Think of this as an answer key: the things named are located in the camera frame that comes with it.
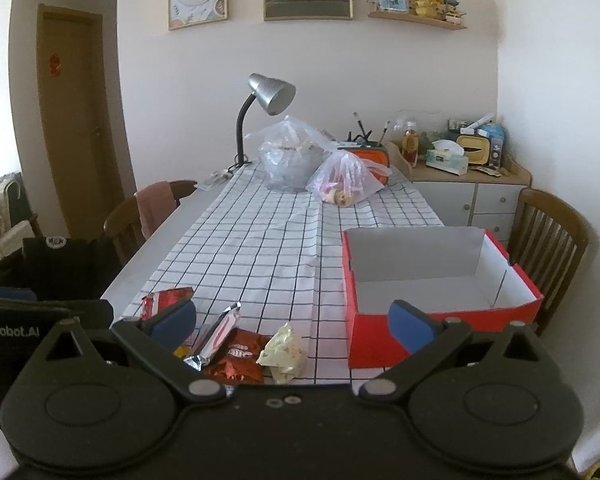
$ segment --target red chip bag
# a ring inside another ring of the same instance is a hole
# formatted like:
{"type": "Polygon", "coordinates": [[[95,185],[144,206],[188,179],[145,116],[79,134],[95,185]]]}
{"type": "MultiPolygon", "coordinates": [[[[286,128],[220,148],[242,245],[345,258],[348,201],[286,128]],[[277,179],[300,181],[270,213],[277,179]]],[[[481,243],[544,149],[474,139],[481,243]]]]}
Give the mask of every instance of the red chip bag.
{"type": "Polygon", "coordinates": [[[214,360],[202,371],[222,384],[264,384],[263,368],[256,360],[269,339],[234,328],[214,360]]]}
{"type": "Polygon", "coordinates": [[[178,303],[180,300],[190,300],[191,298],[193,298],[193,288],[190,286],[152,292],[142,298],[142,314],[140,314],[140,317],[141,319],[149,319],[162,309],[178,303]]]}

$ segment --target silver wrapper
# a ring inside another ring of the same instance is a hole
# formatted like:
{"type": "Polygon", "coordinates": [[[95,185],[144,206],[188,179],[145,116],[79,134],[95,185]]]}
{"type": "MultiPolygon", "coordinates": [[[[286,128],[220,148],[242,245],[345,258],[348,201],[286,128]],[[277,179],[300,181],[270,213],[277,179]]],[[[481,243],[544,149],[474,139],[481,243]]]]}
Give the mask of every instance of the silver wrapper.
{"type": "Polygon", "coordinates": [[[222,343],[231,333],[240,319],[240,302],[224,309],[216,322],[200,337],[191,352],[185,357],[184,362],[197,371],[207,366],[214,358],[222,343]]]}

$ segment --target white cabinet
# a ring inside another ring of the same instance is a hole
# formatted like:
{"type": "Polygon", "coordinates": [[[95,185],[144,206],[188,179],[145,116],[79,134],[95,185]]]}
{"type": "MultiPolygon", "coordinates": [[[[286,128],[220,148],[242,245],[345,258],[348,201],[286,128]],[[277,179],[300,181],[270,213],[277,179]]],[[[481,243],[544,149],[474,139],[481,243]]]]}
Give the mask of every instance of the white cabinet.
{"type": "Polygon", "coordinates": [[[414,182],[446,226],[488,229],[506,243],[511,235],[518,196],[526,186],[473,182],[414,182]]]}
{"type": "Polygon", "coordinates": [[[488,229],[501,242],[509,240],[515,215],[474,215],[471,225],[488,229]]]}
{"type": "Polygon", "coordinates": [[[469,182],[414,182],[442,223],[467,226],[474,203],[475,184],[469,182]]]}
{"type": "Polygon", "coordinates": [[[474,214],[513,214],[518,196],[525,186],[507,184],[478,184],[474,214]]]}

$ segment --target blue gripper pad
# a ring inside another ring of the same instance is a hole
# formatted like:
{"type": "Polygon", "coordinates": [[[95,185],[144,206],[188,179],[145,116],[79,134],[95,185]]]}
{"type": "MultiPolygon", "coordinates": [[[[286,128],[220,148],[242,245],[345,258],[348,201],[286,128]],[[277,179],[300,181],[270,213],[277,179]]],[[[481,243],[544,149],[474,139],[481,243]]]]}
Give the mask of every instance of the blue gripper pad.
{"type": "Polygon", "coordinates": [[[196,306],[182,300],[142,322],[142,331],[160,346],[175,352],[196,329],[196,306]]]}
{"type": "Polygon", "coordinates": [[[0,298],[3,300],[37,301],[36,293],[28,288],[0,286],[0,298]]]}
{"type": "Polygon", "coordinates": [[[443,329],[442,323],[402,300],[389,307],[388,322],[389,332],[409,354],[431,343],[443,329]]]}

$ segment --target pen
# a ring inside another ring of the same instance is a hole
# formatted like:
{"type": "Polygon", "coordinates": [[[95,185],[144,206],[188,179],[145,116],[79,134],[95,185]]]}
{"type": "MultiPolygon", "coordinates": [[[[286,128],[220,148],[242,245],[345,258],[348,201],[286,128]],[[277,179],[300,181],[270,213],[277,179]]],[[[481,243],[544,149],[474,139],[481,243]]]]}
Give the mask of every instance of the pen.
{"type": "Polygon", "coordinates": [[[382,137],[380,137],[380,141],[378,142],[378,144],[382,144],[382,141],[384,140],[384,136],[386,135],[386,131],[389,129],[389,124],[391,124],[391,121],[387,121],[386,124],[384,125],[384,132],[382,132],[382,137]]]}
{"type": "Polygon", "coordinates": [[[358,115],[358,112],[353,112],[353,116],[358,121],[358,126],[360,126],[360,131],[362,132],[362,136],[364,137],[366,135],[365,127],[362,125],[362,121],[360,120],[360,116],[358,115]]]}

